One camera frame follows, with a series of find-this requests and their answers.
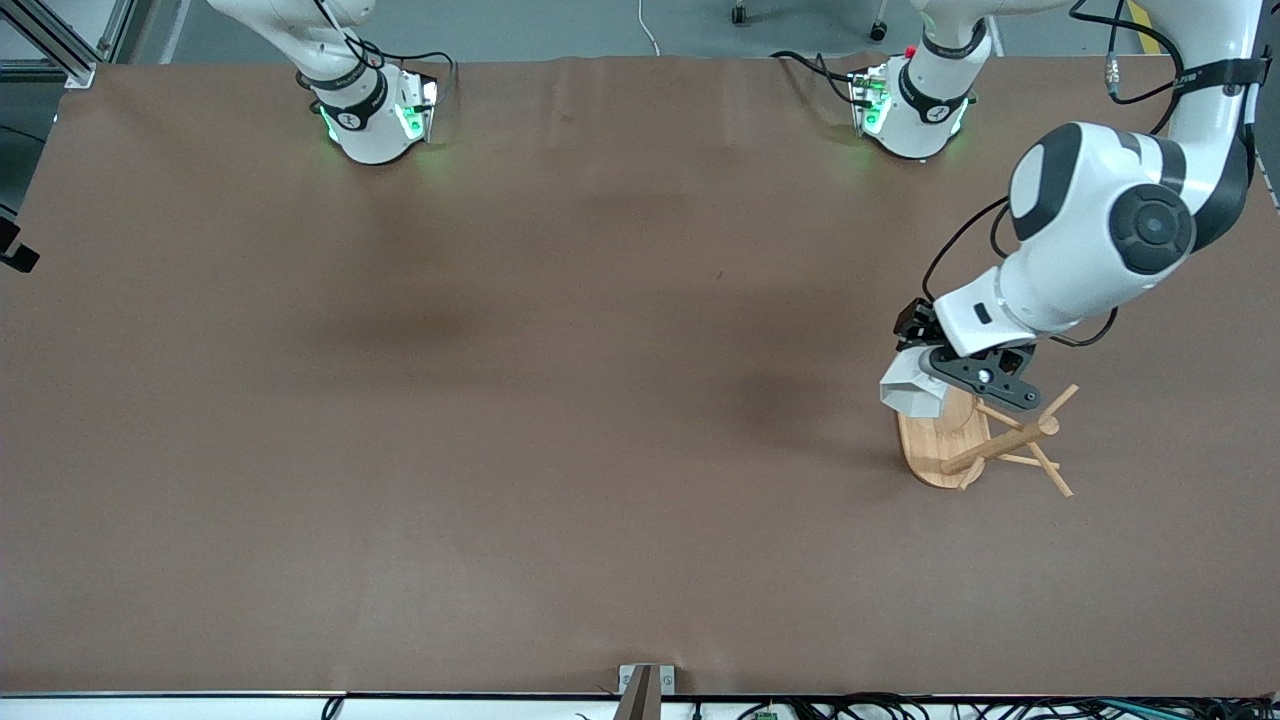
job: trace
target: brown table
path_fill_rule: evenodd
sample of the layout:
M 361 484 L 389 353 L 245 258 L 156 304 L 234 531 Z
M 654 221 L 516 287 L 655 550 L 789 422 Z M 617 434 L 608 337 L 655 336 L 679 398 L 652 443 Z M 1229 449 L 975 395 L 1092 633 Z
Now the brown table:
M 291 67 L 102 68 L 24 208 L 44 259 L 0 283 L 0 685 L 1275 689 L 1261 183 L 1106 342 L 1042 350 L 1034 382 L 1083 387 L 1046 445 L 1075 498 L 929 489 L 877 401 L 1018 156 L 1158 114 L 1101 63 L 992 61 L 927 164 L 772 60 L 468 65 L 380 168 Z M 991 263 L 983 228 L 937 287 Z

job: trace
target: metal post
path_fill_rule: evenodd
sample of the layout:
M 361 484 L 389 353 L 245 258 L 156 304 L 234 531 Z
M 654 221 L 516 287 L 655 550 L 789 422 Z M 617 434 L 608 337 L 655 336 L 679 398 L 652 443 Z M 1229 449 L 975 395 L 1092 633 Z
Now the metal post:
M 93 83 L 97 51 L 41 0 L 0 0 L 0 15 L 67 73 L 67 87 Z

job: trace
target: wooden post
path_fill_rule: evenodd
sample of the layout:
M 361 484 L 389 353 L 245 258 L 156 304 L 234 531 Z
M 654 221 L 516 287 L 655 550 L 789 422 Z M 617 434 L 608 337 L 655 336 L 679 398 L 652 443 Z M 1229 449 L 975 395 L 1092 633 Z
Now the wooden post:
M 993 437 L 982 445 L 970 447 L 955 457 L 943 460 L 942 471 L 959 473 L 972 465 L 977 457 L 998 457 L 1001 455 L 1009 455 L 1019 447 L 1024 447 L 1027 443 L 1057 434 L 1059 429 L 1060 425 L 1057 423 L 1057 418 L 1052 415 L 1041 415 L 1034 423 L 1030 423 L 1019 430 L 1009 430 L 1007 433 Z

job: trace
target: wooden dowel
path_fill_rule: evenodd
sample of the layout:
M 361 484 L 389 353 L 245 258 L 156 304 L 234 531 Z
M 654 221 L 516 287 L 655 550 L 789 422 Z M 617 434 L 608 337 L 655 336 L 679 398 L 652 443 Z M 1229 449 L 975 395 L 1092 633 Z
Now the wooden dowel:
M 1002 436 L 993 437 L 987 442 L 975 445 L 955 457 L 943 460 L 942 471 L 948 475 L 954 475 L 969 468 L 969 464 L 973 462 L 975 457 L 997 457 L 1000 455 L 1009 455 L 1014 450 L 1018 450 L 1029 442 L 1036 442 L 1057 434 L 1057 430 L 1059 424 L 1056 418 L 1052 415 L 1041 415 L 1034 423 L 1028 424 L 1020 430 L 1009 430 Z
M 1044 451 L 1041 450 L 1038 445 L 1029 442 L 1027 443 L 1027 448 L 1032 451 L 1036 460 L 1039 460 L 1041 466 L 1044 468 L 1046 473 L 1048 473 L 1050 479 L 1052 479 L 1053 484 L 1057 486 L 1057 491 L 1062 493 L 1062 497 L 1071 497 L 1075 495 L 1071 492 L 1070 486 L 1066 484 L 1066 480 L 1062 479 L 1062 475 L 1059 474 L 1057 469 L 1053 468 L 1053 464 L 1048 461 L 1048 456 L 1044 455 Z
M 982 470 L 986 466 L 987 461 L 983 460 L 982 457 L 974 460 L 973 465 L 969 465 L 969 471 L 964 474 L 964 478 L 960 478 L 960 489 L 965 489 L 969 486 L 972 486 L 973 482 L 978 479 L 978 475 L 982 474 Z
M 1070 387 L 1064 389 L 1062 395 L 1055 397 L 1053 402 L 1048 404 L 1048 407 L 1046 407 L 1044 411 L 1041 413 L 1041 416 L 1043 418 L 1044 415 L 1052 415 L 1053 413 L 1061 410 L 1062 406 L 1066 405 L 1066 401 L 1071 400 L 1071 396 L 1075 395 L 1075 391 L 1078 389 L 1080 389 L 1080 386 L 1078 384 L 1071 384 Z
M 1010 418 L 1009 415 L 1005 415 L 1004 413 L 1001 413 L 1000 410 L 996 410 L 995 407 L 989 407 L 987 405 L 983 405 L 980 401 L 977 405 L 974 405 L 974 407 L 978 409 L 978 413 L 982 413 L 983 415 L 986 415 L 986 416 L 988 416 L 988 418 L 991 418 L 993 420 L 1000 420 L 1001 423 L 1009 425 L 1010 428 L 1014 428 L 1015 430 L 1023 429 L 1023 424 L 1021 423 L 1019 423 L 1018 420 Z
M 1036 460 L 1034 457 L 1023 457 L 1021 455 L 1001 455 L 996 460 L 1006 460 L 1009 462 L 1016 462 L 1019 465 L 1034 465 L 1037 468 L 1041 466 L 1039 460 Z M 1059 468 L 1057 462 L 1050 462 L 1050 465 L 1052 465 L 1055 470 L 1057 470 Z

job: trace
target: cable connector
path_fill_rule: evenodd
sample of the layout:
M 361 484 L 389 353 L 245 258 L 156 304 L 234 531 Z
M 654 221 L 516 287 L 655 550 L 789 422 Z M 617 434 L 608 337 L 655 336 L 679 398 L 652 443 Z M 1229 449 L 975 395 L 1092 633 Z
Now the cable connector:
M 1103 78 L 1107 83 L 1107 95 L 1111 97 L 1120 97 L 1120 60 L 1116 59 L 1115 51 L 1107 53 L 1107 64 L 1103 70 Z

